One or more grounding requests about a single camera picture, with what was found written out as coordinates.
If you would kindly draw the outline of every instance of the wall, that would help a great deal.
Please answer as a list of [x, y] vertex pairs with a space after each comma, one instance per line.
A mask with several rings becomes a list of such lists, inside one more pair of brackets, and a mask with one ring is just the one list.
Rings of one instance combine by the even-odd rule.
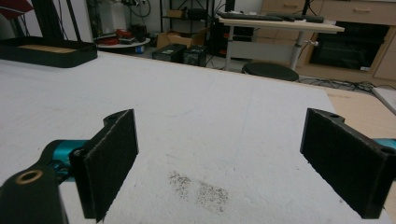
[[[164, 15], [166, 14], [166, 9], [169, 8], [169, 1], [170, 0], [163, 0], [163, 12]], [[182, 0], [173, 0], [174, 4], [177, 5], [177, 3], [181, 3]], [[76, 40], [76, 36], [73, 30], [73, 25], [70, 19], [70, 16], [68, 14], [67, 10], [67, 5], [65, 1], [62, 2], [62, 9], [63, 9], [63, 17], [64, 17], [64, 29], [67, 33], [67, 36], [71, 40]], [[222, 5], [225, 3], [225, 0], [215, 0], [215, 7], [218, 5]], [[54, 1], [55, 6], [58, 7], [58, 2]], [[143, 20], [139, 17], [137, 17], [134, 14], [130, 13], [130, 10], [128, 7], [124, 8], [124, 14], [125, 14], [125, 22], [126, 25], [129, 26], [130, 21], [132, 21], [132, 24], [146, 24], [148, 32], [150, 33], [159, 33], [161, 31], [161, 16], [160, 16], [160, 0], [150, 0], [151, 4], [151, 11], [150, 14], [144, 18]], [[92, 41], [92, 32], [91, 32], [91, 26], [89, 25], [89, 19], [88, 19], [88, 13], [87, 13], [87, 6], [84, 0], [72, 0], [72, 5], [73, 9], [76, 14], [76, 19], [78, 21], [78, 29], [81, 34], [81, 38], [83, 41], [90, 42]], [[244, 12], [259, 12], [260, 8], [262, 6], [262, 0], [235, 0], [235, 10], [236, 11], [244, 11]], [[132, 7], [132, 10], [135, 13], [139, 12], [138, 7]], [[149, 3], [146, 3], [145, 5], [142, 5], [141, 7], [142, 14], [147, 14], [149, 11]], [[31, 35], [36, 35], [36, 36], [41, 36], [40, 28], [38, 26], [37, 19], [35, 17], [35, 13], [33, 11], [26, 13], [26, 20], [27, 20], [27, 26], [29, 29], [29, 32]], [[169, 30], [169, 20], [165, 19], [163, 20], [164, 22], [164, 30], [167, 31]], [[193, 24], [194, 30], [193, 32], [196, 32], [197, 30], [201, 29], [203, 27], [203, 24], [201, 22], [195, 21]], [[190, 24], [188, 22], [180, 22], [179, 24], [175, 24], [175, 29], [183, 32], [189, 32], [190, 31]], [[0, 37], [3, 36], [4, 34], [6, 36], [9, 36], [9, 30], [6, 26], [1, 25], [0, 26]]]
[[[92, 41], [92, 34], [91, 34], [91, 28], [89, 25], [89, 20], [88, 20], [88, 14], [87, 14], [87, 7], [85, 5], [85, 1], [82, 0], [71, 0], [71, 3], [73, 5], [73, 9], [75, 12], [76, 20], [78, 22], [78, 29], [81, 35], [81, 39], [83, 41], [90, 42]], [[54, 5], [59, 10], [58, 6], [58, 1], [54, 1]], [[77, 40], [76, 34], [73, 28], [73, 23], [71, 22], [71, 17], [67, 9], [67, 4], [65, 1], [61, 1], [61, 8], [63, 12], [63, 24], [64, 24], [64, 30], [65, 33], [67, 34], [68, 39], [70, 40]], [[38, 25], [37, 18], [35, 16], [35, 12], [29, 11], [25, 14], [26, 17], [26, 23], [28, 27], [28, 31], [30, 35], [34, 36], [42, 36], [40, 27]], [[8, 28], [8, 24], [3, 25], [4, 22], [0, 21], [0, 37], [3, 35], [10, 36], [10, 31]]]
[[0, 39], [9, 39], [15, 37], [9, 21], [0, 14]]

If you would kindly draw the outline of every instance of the wooden desk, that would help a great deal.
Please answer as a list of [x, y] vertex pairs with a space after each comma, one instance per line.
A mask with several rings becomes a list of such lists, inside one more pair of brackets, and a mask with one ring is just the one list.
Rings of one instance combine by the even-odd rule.
[[[357, 93], [103, 52], [70, 69], [0, 61], [0, 95], [0, 183], [49, 142], [135, 109], [140, 152], [106, 223], [366, 223], [301, 155], [306, 109], [395, 136], [395, 118]], [[75, 184], [60, 189], [70, 223], [92, 223]]]
[[[344, 32], [344, 28], [323, 24], [303, 21], [244, 21], [244, 20], [227, 20], [220, 18], [219, 22], [230, 26], [230, 35], [228, 37], [227, 55], [225, 70], [230, 68], [231, 57], [273, 60], [281, 62], [290, 62], [290, 68], [295, 69], [298, 57], [303, 44], [305, 32], [335, 34]], [[298, 38], [294, 46], [271, 45], [255, 42], [233, 41], [233, 28], [235, 26], [270, 28], [278, 30], [299, 31]]]

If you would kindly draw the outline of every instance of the round stool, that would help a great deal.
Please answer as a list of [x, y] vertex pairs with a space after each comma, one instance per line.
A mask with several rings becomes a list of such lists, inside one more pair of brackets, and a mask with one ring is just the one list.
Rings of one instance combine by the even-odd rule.
[[296, 81], [299, 75], [288, 67], [275, 63], [247, 63], [242, 72], [258, 77], [270, 77], [286, 81]]

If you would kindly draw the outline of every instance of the shelf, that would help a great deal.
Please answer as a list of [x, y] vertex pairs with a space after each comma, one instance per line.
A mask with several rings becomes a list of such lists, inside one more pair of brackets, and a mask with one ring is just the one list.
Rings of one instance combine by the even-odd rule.
[[171, 19], [171, 20], [181, 20], [181, 21], [207, 21], [207, 20], [196, 20], [196, 19], [190, 19], [190, 18], [167, 17], [167, 16], [163, 16], [163, 18]]
[[[190, 31], [192, 32], [192, 26], [193, 26], [193, 21], [201, 21], [205, 23], [205, 27], [207, 27], [209, 25], [209, 21], [210, 21], [210, 17], [213, 18], [214, 15], [214, 7], [215, 7], [215, 0], [185, 0], [185, 1], [177, 1], [177, 0], [166, 0], [169, 2], [169, 8], [167, 9], [176, 9], [176, 8], [182, 8], [182, 7], [187, 7], [187, 8], [203, 8], [206, 10], [207, 13], [207, 18], [203, 19], [203, 20], [196, 20], [196, 19], [190, 19], [190, 18], [176, 18], [176, 17], [168, 17], [168, 16], [164, 16], [163, 13], [166, 11], [165, 8], [161, 8], [160, 9], [160, 18], [161, 18], [161, 32], [166, 32], [163, 29], [163, 20], [169, 20], [169, 29], [172, 30], [173, 29], [173, 20], [177, 20], [177, 21], [189, 21], [190, 22]], [[180, 3], [182, 2], [182, 4], [180, 6], [174, 6], [173, 3]], [[163, 6], [163, 0], [160, 0], [160, 6]]]

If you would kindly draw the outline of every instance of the black foam pad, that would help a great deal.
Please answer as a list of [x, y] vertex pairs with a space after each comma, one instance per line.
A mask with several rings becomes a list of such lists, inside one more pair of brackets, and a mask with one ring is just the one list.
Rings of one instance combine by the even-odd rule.
[[105, 118], [105, 127], [70, 153], [85, 218], [100, 221], [105, 217], [137, 153], [132, 109]]

